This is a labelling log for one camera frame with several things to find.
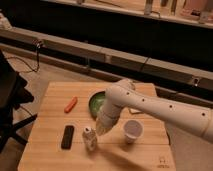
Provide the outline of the cream tapered gripper tip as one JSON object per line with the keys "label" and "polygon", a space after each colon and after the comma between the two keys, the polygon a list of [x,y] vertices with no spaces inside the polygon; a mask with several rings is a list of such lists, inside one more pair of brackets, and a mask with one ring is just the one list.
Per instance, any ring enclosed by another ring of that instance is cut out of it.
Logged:
{"label": "cream tapered gripper tip", "polygon": [[114,125],[117,124],[117,118],[98,118],[96,120],[96,133],[98,136],[102,136],[109,132]]}

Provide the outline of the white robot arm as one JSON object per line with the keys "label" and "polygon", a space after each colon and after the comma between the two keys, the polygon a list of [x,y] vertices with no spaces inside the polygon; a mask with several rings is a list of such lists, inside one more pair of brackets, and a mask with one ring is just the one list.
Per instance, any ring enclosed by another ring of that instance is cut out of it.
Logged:
{"label": "white robot arm", "polygon": [[105,89],[105,100],[96,120],[99,136],[117,124],[125,107],[173,124],[213,144],[213,109],[144,95],[135,90],[134,83],[129,79],[112,83]]}

